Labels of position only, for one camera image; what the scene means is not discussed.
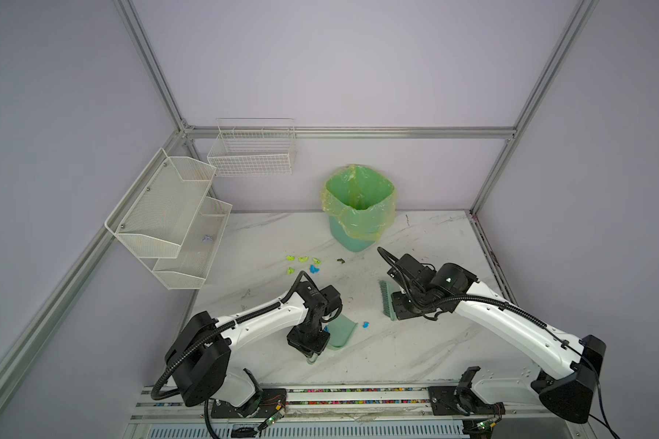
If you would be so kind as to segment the green plastic dustpan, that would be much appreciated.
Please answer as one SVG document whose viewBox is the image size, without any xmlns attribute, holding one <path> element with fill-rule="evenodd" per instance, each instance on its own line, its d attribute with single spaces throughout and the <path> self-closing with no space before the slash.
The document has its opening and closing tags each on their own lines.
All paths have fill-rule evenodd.
<svg viewBox="0 0 659 439">
<path fill-rule="evenodd" d="M 344 315 L 337 316 L 330 322 L 313 319 L 307 324 L 307 336 L 310 354 L 308 364 L 314 364 L 320 354 L 326 349 L 342 349 L 350 341 L 357 323 Z"/>
</svg>

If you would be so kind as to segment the green hand brush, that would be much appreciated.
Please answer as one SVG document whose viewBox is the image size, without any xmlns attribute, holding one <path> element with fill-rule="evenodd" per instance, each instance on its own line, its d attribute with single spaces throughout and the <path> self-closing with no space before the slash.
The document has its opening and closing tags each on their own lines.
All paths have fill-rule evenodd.
<svg viewBox="0 0 659 439">
<path fill-rule="evenodd" d="M 380 280 L 379 281 L 379 286 L 380 286 L 380 291 L 381 291 L 381 295 L 382 295 L 384 315 L 387 318 L 389 318 L 391 321 L 397 321 L 397 316 L 395 314 L 393 298 L 392 298 L 393 291 L 392 291 L 390 285 L 388 285 L 386 280 Z"/>
</svg>

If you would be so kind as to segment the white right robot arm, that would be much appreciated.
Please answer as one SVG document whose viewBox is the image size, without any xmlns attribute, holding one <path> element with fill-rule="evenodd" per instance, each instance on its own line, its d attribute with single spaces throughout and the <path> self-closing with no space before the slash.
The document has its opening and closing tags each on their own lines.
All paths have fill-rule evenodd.
<svg viewBox="0 0 659 439">
<path fill-rule="evenodd" d="M 539 369 L 534 380 L 478 380 L 480 367 L 469 367 L 451 388 L 450 396 L 443 398 L 437 389 L 431 389 L 434 407 L 443 406 L 464 416 L 493 413 L 501 417 L 505 404 L 540 402 L 567 422 L 589 421 L 593 402 L 602 402 L 600 373 L 606 345 L 601 339 L 593 335 L 578 338 L 555 329 L 455 263 L 435 268 L 410 254 L 397 258 L 384 248 L 378 252 L 400 288 L 386 300 L 397 319 L 437 321 L 444 314 L 468 318 L 524 353 Z"/>
</svg>

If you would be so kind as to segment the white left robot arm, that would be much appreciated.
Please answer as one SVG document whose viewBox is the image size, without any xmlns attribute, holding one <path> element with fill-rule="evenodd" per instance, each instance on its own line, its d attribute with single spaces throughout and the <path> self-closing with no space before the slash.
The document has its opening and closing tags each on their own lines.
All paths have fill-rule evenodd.
<svg viewBox="0 0 659 439">
<path fill-rule="evenodd" d="M 190 319 L 165 355 L 166 369 L 151 399 L 179 396 L 188 407 L 216 400 L 249 417 L 262 404 L 264 390 L 251 371 L 230 366 L 234 355 L 286 329 L 289 347 L 315 360 L 330 341 L 325 327 L 340 314 L 340 292 L 332 285 L 319 289 L 304 273 L 284 296 L 242 314 L 212 318 L 203 311 Z"/>
</svg>

